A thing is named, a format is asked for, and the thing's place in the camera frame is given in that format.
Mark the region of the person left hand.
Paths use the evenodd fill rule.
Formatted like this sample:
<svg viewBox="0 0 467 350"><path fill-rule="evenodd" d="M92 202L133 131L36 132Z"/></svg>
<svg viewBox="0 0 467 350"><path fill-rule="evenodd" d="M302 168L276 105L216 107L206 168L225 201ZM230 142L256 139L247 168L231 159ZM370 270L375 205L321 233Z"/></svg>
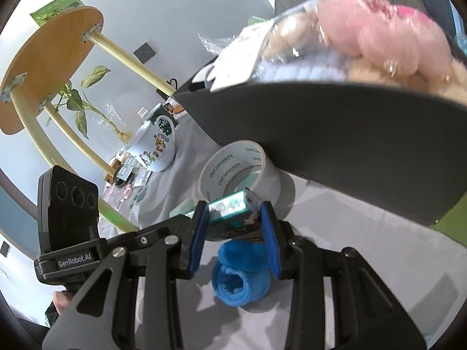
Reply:
<svg viewBox="0 0 467 350"><path fill-rule="evenodd" d="M66 290L53 292L52 302L55 306L55 309L57 310L58 315L61 315L62 312L69 306L73 297L74 293Z"/></svg>

